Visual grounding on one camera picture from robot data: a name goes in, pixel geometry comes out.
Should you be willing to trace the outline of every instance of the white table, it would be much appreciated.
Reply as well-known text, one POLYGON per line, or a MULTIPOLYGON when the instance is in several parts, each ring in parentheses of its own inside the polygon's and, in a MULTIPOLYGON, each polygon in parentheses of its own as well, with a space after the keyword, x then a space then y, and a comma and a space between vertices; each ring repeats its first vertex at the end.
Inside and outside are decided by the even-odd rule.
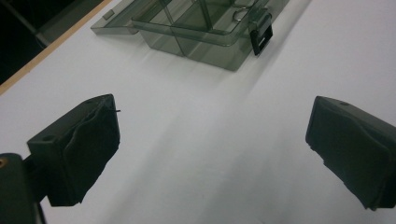
POLYGON ((396 125, 396 2, 290 0, 237 72, 97 36, 111 2, 0 96, 0 153, 80 102, 113 93, 120 149, 82 204, 51 223, 395 223, 365 210, 304 140, 317 95, 396 125))

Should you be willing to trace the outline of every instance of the storage organizer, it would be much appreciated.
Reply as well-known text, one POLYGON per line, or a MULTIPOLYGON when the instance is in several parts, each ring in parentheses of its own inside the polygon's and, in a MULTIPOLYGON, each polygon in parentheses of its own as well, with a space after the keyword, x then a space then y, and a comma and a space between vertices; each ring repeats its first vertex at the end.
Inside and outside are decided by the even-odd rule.
POLYGON ((92 29, 97 34, 140 31, 152 49, 237 70, 273 35, 272 21, 289 0, 124 0, 92 29))

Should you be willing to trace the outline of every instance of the brown edge trim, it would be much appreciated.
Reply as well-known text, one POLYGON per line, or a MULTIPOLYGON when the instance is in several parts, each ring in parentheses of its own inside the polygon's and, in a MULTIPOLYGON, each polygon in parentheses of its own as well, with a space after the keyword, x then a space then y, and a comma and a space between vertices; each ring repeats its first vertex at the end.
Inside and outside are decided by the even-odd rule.
POLYGON ((26 74, 30 73, 39 63, 47 58, 54 50, 56 50, 62 43, 69 38, 73 33, 75 33, 79 28, 81 28, 87 21, 89 21, 94 15, 96 15, 100 10, 102 10, 108 3, 112 0, 103 0, 97 7, 95 7, 91 12, 84 16, 80 21, 74 24, 70 29, 68 29, 64 34, 62 34, 58 39, 56 39, 52 44, 41 51, 37 56, 35 56, 32 61, 27 63, 23 68, 21 68, 17 73, 10 77, 6 82, 0 85, 0 95, 11 88, 15 83, 17 83, 26 74))

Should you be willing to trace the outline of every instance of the brass screw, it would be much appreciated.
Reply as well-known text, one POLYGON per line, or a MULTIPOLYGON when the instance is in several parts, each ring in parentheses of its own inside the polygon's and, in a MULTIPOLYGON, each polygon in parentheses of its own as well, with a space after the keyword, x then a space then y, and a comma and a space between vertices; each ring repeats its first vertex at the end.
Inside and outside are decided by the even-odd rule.
POLYGON ((7 165, 8 160, 5 157, 0 158, 0 168, 3 168, 7 165))

